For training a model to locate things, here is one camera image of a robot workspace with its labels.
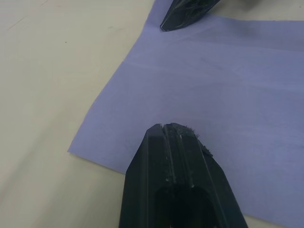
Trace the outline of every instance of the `lavender paper sheet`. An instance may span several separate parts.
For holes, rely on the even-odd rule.
[[[188,125],[243,213],[304,228],[304,22],[208,15],[164,33],[170,4],[156,0],[69,152],[125,173],[149,127]]]

